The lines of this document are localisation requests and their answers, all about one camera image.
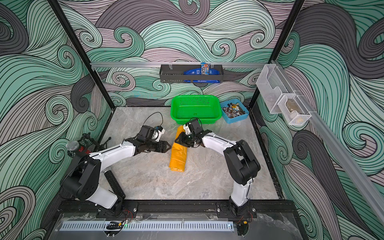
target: marble floor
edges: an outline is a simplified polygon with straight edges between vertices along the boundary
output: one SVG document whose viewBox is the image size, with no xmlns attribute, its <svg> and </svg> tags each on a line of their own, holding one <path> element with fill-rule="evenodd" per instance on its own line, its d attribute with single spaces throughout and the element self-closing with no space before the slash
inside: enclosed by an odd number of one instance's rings
<svg viewBox="0 0 384 240">
<path fill-rule="evenodd" d="M 144 120 L 154 112 L 164 117 L 165 134 L 161 140 L 170 145 L 175 139 L 178 124 L 170 117 L 169 107 L 119 107 L 105 132 L 102 142 L 108 137 L 108 147 L 120 144 L 124 138 L 135 136 Z M 158 126 L 161 116 L 151 116 L 146 125 Z M 249 191 L 251 199 L 278 199 L 264 156 L 259 146 L 249 117 L 246 120 L 227 124 L 223 118 L 215 124 L 204 124 L 204 129 L 229 140 L 244 139 L 258 159 L 261 170 Z M 188 148 L 185 172 L 174 172 L 168 167 L 171 150 L 167 153 L 140 153 L 123 159 L 111 166 L 127 199 L 228 199 L 232 192 L 233 179 L 222 155 L 205 148 Z M 103 174 L 100 186 L 111 189 Z"/>
</svg>

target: small object in container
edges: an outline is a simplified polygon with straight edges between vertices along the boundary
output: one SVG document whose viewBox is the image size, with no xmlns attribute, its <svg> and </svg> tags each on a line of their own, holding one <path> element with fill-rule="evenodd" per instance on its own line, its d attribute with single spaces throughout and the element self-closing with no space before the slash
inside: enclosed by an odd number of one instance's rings
<svg viewBox="0 0 384 240">
<path fill-rule="evenodd" d="M 201 69 L 195 68 L 184 72 L 184 75 L 201 75 Z"/>
<path fill-rule="evenodd" d="M 301 112 L 301 108 L 299 107 L 299 105 L 297 105 L 296 101 L 293 99 L 287 99 L 287 102 L 285 103 L 285 105 L 287 106 L 288 111 L 290 112 L 293 112 L 293 111 L 296 111 L 298 113 Z"/>
<path fill-rule="evenodd" d="M 209 64 L 201 63 L 201 75 L 209 75 Z"/>
<path fill-rule="evenodd" d="M 224 113 L 229 118 L 234 118 L 245 114 L 245 111 L 240 107 L 239 103 L 229 103 L 228 107 L 222 107 Z"/>
<path fill-rule="evenodd" d="M 201 75 L 201 68 L 195 68 L 188 71 L 184 71 L 184 75 Z M 209 70 L 208 75 L 220 75 L 220 72 L 212 68 Z"/>
</svg>

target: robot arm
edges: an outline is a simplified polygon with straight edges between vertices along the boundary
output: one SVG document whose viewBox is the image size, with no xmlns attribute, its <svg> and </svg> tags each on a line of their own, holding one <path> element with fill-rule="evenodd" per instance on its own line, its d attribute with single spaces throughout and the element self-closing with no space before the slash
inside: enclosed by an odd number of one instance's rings
<svg viewBox="0 0 384 240">
<path fill-rule="evenodd" d="M 171 146 L 167 141 L 160 141 L 163 133 L 164 129 L 161 126 L 144 125 L 135 137 L 125 139 L 117 146 L 89 155 L 77 154 L 62 180 L 63 188 L 80 200 L 89 200 L 110 209 L 118 197 L 99 186 L 100 172 L 124 158 L 142 152 L 167 152 Z"/>
<path fill-rule="evenodd" d="M 260 170 L 260 164 L 248 143 L 222 138 L 210 130 L 203 130 L 198 119 L 193 119 L 184 125 L 185 132 L 180 133 L 175 142 L 185 147 L 199 145 L 211 148 L 225 157 L 229 173 L 234 180 L 231 200 L 237 207 L 247 201 L 250 184 Z"/>
</svg>

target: vent grille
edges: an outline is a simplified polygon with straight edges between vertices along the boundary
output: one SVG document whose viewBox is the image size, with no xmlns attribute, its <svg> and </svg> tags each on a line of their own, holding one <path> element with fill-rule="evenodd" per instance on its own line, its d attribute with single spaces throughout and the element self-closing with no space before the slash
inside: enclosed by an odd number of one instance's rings
<svg viewBox="0 0 384 240">
<path fill-rule="evenodd" d="M 65 221 L 60 231 L 104 231 L 105 221 Z M 233 232 L 233 222 L 226 221 L 143 221 L 128 223 L 122 231 L 217 231 Z"/>
</svg>

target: clear plastic container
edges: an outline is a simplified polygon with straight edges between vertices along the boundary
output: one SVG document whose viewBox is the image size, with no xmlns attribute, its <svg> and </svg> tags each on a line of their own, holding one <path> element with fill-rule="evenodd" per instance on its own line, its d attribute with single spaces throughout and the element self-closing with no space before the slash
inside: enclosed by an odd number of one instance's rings
<svg viewBox="0 0 384 240">
<path fill-rule="evenodd" d="M 277 102 L 284 94 L 293 92 L 276 64 L 264 65 L 264 68 L 256 81 L 256 85 L 259 88 L 269 113 L 271 114 L 281 113 Z"/>
<path fill-rule="evenodd" d="M 282 95 L 277 105 L 289 125 L 302 126 L 311 117 L 297 103 L 296 94 Z"/>
</svg>

